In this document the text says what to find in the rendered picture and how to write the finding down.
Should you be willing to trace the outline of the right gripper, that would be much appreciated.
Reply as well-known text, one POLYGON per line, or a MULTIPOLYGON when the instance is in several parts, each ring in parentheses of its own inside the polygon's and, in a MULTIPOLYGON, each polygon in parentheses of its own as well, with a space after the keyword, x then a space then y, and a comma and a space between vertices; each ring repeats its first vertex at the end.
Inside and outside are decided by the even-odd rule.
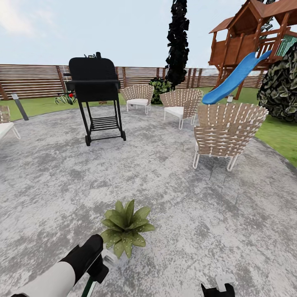
POLYGON ((204 297, 235 297, 233 287, 228 283, 225 283, 226 291, 220 292, 217 288, 206 289, 203 284, 201 284, 204 297))

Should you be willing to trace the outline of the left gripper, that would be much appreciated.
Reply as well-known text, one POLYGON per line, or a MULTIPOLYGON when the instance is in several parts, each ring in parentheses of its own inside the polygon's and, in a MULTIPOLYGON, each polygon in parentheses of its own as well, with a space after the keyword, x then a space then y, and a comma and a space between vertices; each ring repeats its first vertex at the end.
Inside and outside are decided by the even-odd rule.
POLYGON ((109 271, 109 268, 103 264, 103 259, 101 259, 98 266, 94 268, 89 268, 87 270, 87 273, 101 284, 106 278, 108 271, 109 271))

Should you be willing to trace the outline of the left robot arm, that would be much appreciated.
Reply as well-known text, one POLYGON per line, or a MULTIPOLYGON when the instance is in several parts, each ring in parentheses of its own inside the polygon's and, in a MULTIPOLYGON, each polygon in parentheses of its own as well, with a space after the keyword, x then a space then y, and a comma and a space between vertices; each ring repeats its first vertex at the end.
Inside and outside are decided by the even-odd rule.
POLYGON ((109 268, 117 267, 117 256, 102 247, 98 235, 92 235, 81 247, 76 245, 60 262, 7 297, 66 297, 87 272, 100 284, 109 268))

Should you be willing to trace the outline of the insectifuge atomizer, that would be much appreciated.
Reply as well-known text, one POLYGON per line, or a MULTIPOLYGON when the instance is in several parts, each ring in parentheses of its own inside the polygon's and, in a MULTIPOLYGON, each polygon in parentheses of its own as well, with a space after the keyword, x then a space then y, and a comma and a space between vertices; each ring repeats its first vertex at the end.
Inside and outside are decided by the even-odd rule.
POLYGON ((96 283, 97 281, 92 276, 90 276, 81 297, 91 297, 96 283))

